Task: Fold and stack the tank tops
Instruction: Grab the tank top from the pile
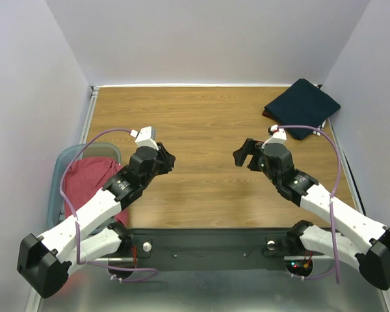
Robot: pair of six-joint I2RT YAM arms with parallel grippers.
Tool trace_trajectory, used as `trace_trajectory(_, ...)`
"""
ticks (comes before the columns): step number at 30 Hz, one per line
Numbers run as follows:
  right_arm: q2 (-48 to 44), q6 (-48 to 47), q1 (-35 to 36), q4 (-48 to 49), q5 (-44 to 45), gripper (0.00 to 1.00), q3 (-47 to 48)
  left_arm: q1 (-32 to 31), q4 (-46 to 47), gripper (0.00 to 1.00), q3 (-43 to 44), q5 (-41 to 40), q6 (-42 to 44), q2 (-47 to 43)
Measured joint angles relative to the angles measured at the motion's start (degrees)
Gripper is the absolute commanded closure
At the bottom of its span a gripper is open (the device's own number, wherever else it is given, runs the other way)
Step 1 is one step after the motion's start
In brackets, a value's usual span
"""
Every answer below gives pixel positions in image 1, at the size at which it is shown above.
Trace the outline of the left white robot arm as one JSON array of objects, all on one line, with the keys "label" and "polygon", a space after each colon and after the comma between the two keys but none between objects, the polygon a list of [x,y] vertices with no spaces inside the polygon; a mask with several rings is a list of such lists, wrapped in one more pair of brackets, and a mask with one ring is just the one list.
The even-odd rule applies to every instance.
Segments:
[{"label": "left white robot arm", "polygon": [[111,253],[127,255],[132,241],[123,224],[114,222],[96,235],[91,233],[139,199],[154,177],[171,172],[175,161],[161,143],[137,148],[128,165],[74,214],[39,237],[30,233],[22,239],[19,274],[42,298],[49,298],[82,265],[92,265],[98,257]]}]

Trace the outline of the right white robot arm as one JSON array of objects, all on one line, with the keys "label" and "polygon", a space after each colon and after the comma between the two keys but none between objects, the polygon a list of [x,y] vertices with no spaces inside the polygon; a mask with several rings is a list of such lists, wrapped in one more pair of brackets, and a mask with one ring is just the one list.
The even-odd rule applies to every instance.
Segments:
[{"label": "right white robot arm", "polygon": [[333,223],[336,234],[309,222],[291,228],[286,246],[294,254],[304,250],[338,257],[374,287],[390,288],[390,226],[359,213],[331,194],[311,175],[294,167],[291,152],[279,139],[246,139],[233,152],[236,166],[252,156],[248,168],[262,172],[286,200]]}]

